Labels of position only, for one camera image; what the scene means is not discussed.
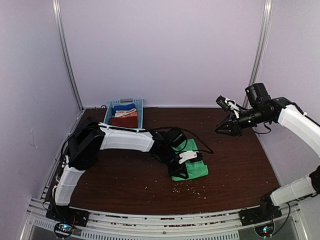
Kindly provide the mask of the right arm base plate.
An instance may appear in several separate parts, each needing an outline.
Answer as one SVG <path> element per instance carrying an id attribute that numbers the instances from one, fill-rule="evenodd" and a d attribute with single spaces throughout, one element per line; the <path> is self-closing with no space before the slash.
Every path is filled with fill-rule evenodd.
<path id="1" fill-rule="evenodd" d="M 282 216 L 279 207 L 272 208 L 270 211 L 263 211 L 262 207 L 243 208 L 239 212 L 239 219 L 242 226 L 256 225 Z"/>

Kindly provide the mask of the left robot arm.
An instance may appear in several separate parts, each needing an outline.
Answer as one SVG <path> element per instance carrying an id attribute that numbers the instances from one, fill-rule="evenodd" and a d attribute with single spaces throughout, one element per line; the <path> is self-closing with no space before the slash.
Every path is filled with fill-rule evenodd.
<path id="1" fill-rule="evenodd" d="M 206 144 L 204 149 L 187 149 L 187 129 L 168 126 L 136 129 L 108 125 L 89 117 L 81 127 L 64 141 L 60 152 L 62 172 L 56 176 L 48 211 L 61 222 L 73 216 L 70 209 L 72 194 L 86 170 L 94 166 L 100 151 L 133 150 L 149 153 L 167 166 L 168 175 L 188 179 L 187 163 L 202 161 L 203 153 L 214 151 Z"/>

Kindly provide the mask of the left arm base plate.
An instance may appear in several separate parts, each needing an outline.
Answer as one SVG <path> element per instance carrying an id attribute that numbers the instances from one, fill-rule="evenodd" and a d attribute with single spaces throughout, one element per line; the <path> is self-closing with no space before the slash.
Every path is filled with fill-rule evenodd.
<path id="1" fill-rule="evenodd" d="M 46 218 L 57 222 L 66 223 L 72 226 L 86 227 L 90 213 L 86 210 L 68 208 L 67 211 L 55 209 L 48 210 L 45 214 Z"/>

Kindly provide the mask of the green microfiber towel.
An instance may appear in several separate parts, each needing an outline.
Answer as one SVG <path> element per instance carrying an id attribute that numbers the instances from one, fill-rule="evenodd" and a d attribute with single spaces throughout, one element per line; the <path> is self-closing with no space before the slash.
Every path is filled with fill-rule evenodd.
<path id="1" fill-rule="evenodd" d="M 190 138 L 186 141 L 184 141 L 182 144 L 180 144 L 177 148 L 174 150 L 180 151 L 196 151 L 198 150 L 198 146 L 194 139 Z M 190 162 L 189 160 L 185 163 L 186 166 L 186 172 L 187 172 L 187 178 L 183 178 L 180 176 L 172 176 L 171 179 L 174 182 L 181 182 L 181 181 L 188 181 L 193 180 L 201 177 L 205 177 L 209 174 L 209 170 L 207 165 L 205 165 L 203 160 L 196 161 L 196 162 Z"/>

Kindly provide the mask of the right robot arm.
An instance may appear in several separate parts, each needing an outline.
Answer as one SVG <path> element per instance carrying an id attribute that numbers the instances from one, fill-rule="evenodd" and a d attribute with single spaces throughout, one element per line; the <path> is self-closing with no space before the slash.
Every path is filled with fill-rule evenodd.
<path id="1" fill-rule="evenodd" d="M 262 82 L 245 90 L 248 107 L 218 96 L 227 116 L 214 132 L 241 137 L 252 130 L 270 161 L 280 186 L 265 193 L 253 211 L 266 221 L 287 203 L 320 196 L 320 125 L 286 97 L 271 97 Z"/>

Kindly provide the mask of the dark red towel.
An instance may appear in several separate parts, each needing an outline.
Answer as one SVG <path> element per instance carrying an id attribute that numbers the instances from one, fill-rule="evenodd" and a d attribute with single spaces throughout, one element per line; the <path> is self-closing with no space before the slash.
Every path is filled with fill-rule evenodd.
<path id="1" fill-rule="evenodd" d="M 109 124 L 112 126 L 124 128 L 138 128 L 138 117 L 135 115 L 112 117 L 109 120 Z"/>

